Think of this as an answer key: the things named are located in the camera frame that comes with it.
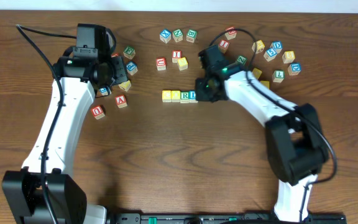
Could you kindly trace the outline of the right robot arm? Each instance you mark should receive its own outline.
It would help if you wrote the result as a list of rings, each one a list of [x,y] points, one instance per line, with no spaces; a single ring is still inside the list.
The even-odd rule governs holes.
[[[264,127],[268,162],[279,179],[273,212],[280,221],[305,221],[311,188],[322,182],[323,164],[336,158],[315,108],[279,97],[240,65],[207,69],[195,92],[198,101],[240,104]]]

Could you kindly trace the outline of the yellow C block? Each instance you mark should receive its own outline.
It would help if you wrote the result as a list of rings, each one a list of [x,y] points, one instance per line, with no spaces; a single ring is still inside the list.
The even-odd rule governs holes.
[[[171,90],[163,90],[162,91],[162,101],[164,103],[170,103],[172,101],[172,91]]]

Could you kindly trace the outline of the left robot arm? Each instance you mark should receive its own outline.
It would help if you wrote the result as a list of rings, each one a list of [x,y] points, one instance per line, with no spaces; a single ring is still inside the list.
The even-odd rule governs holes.
[[[107,210],[87,202],[73,180],[75,151],[96,93],[127,81],[121,56],[61,57],[53,65],[52,97],[40,134],[19,171],[9,170],[2,191],[16,223],[106,223]]]

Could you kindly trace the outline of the blue L block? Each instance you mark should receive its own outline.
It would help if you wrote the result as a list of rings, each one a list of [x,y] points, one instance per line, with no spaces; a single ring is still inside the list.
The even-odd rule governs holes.
[[[189,102],[190,103],[197,103],[196,99],[196,92],[194,90],[189,91]]]

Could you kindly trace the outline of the green R block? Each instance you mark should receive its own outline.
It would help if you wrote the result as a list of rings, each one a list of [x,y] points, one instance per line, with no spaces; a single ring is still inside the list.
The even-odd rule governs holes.
[[[189,103],[189,91],[181,91],[180,92],[180,103]]]

